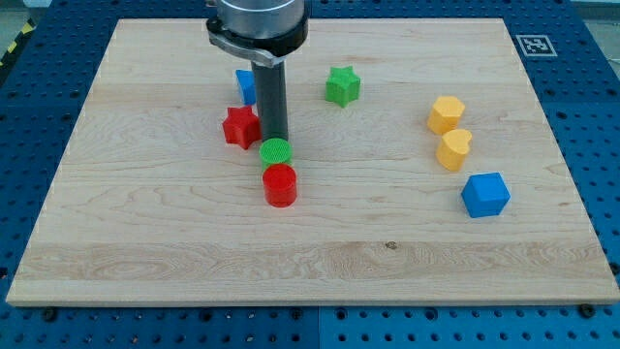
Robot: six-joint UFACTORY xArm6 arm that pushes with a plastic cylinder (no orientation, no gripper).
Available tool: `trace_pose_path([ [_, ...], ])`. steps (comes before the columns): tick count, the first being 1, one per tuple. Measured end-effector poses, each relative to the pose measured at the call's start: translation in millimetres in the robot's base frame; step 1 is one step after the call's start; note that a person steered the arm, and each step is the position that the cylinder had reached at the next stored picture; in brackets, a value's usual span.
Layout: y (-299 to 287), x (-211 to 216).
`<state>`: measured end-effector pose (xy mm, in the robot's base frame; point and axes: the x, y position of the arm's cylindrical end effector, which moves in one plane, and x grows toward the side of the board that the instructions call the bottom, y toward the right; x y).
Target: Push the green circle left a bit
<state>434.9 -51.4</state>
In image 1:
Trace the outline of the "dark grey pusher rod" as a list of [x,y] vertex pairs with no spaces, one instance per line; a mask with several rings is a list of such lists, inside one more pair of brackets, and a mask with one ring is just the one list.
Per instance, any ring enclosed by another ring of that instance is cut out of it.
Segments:
[[285,64],[268,68],[252,63],[256,105],[264,141],[289,138]]

